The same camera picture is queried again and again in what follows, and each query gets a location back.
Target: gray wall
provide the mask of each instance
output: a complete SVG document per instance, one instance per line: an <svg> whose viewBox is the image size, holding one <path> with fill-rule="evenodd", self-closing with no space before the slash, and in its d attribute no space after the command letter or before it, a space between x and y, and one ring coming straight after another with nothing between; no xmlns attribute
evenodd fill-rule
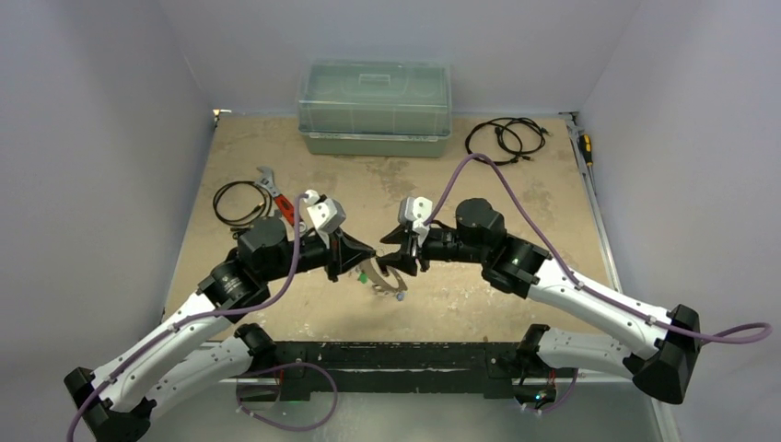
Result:
<svg viewBox="0 0 781 442"><path fill-rule="evenodd" d="M0 2L0 61L0 438L63 440L64 375L159 319L212 117L155 0Z"/></svg>
<svg viewBox="0 0 781 442"><path fill-rule="evenodd" d="M214 107L292 112L314 57L436 59L456 111L574 111L640 0L161 0Z"/></svg>
<svg viewBox="0 0 781 442"><path fill-rule="evenodd" d="M781 4L646 0L582 111L627 293L707 332L781 313ZM686 442L778 440L781 335L709 345Z"/></svg>

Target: wrench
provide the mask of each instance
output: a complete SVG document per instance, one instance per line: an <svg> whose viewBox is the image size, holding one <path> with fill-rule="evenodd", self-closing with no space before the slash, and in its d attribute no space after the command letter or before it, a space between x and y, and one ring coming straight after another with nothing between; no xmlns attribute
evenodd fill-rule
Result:
<svg viewBox="0 0 781 442"><path fill-rule="evenodd" d="M258 170L261 172L261 177L255 181L255 185L264 188L274 198L274 203L279 208L282 216L285 217L287 223L290 226L295 227L295 220L293 219L293 204L287 199L274 184L274 171L271 168L265 166L259 166ZM304 234L307 232L307 223L303 220L298 223L298 233Z"/></svg>

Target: translucent green container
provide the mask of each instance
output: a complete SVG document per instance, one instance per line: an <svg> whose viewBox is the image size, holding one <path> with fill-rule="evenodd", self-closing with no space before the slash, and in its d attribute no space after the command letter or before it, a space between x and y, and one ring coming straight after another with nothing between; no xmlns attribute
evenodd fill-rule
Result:
<svg viewBox="0 0 781 442"><path fill-rule="evenodd" d="M313 154L440 157L452 131L449 70L318 61L301 80L298 130Z"/></svg>

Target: tabletop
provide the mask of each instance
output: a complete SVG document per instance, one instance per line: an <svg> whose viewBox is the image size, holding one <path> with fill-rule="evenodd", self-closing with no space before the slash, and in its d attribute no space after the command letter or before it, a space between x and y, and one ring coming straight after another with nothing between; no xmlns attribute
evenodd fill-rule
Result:
<svg viewBox="0 0 781 442"><path fill-rule="evenodd" d="M407 196L439 199L466 152L463 140L485 118L456 118L453 135L441 158L315 156L288 117L228 116L216 128L166 305L166 317L192 293L211 269L235 247L228 227L216 219L214 193L233 180L256 180L258 166L274 170L277 187L293 200L307 189L338 200L347 213L345 232L375 247L394 251L379 239L397 226L399 202ZM535 119L552 136L532 161L501 168L531 218L560 250L570 267L609 285L600 239L589 199L577 169L564 120ZM519 127L525 144L537 135ZM472 138L472 150L491 158L508 154L484 129ZM488 200L504 214L507 231L542 244L510 201L494 172L477 162L461 173L437 217L454 225L459 202ZM244 215L258 203L251 188L231 190L220 204L228 217ZM306 211L304 219L309 222ZM295 277L290 290L271 308L247 315L239 324L258 322L277 341L519 341L532 323L546 323L572 332L594 332L588 324L555 308L494 290L481 277L479 264L431 262L427 273L403 275L406 297L378 295L356 273L331 283L323 270ZM272 295L282 281L269 284ZM222 340L232 331L217 335Z"/></svg>

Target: wooden board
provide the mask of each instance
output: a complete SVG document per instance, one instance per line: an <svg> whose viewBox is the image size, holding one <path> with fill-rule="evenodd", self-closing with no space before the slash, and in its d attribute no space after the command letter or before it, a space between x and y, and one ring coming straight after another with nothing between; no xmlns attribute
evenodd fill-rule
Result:
<svg viewBox="0 0 781 442"><path fill-rule="evenodd" d="M235 246L227 227L212 211L212 196L223 184L255 180L256 167L269 166L274 169L277 186L291 200L306 189L327 193L347 212L343 224L346 232L380 251L392 251L380 245L379 239L396 226L400 200L406 196L438 200L465 155L463 139L483 120L456 119L445 156L437 159L313 156L297 132L295 118L221 120L181 247L167 315ZM553 134L548 145L534 154L533 161L501 169L532 219L570 266L606 284L599 238L565 122L538 122ZM537 144L531 131L519 127L518 132L527 145ZM507 157L488 129L472 139L472 149L497 159ZM505 215L509 232L542 244L524 223L494 172L477 162L461 173L438 218L454 224L458 203L478 196ZM236 189L224 198L221 209L225 215L239 216L257 203L256 192ZM496 292L483 281L480 267L475 264L432 262L428 273L405 280L409 291L399 302L394 297L375 295L370 285L358 282L354 274L333 284L324 271L311 271L298 275L274 306L250 314L243 321L260 323L276 340L301 341L517 341L535 322L573 332L594 331L554 308ZM272 293L281 284L271 282ZM229 333L215 339L224 339Z"/></svg>

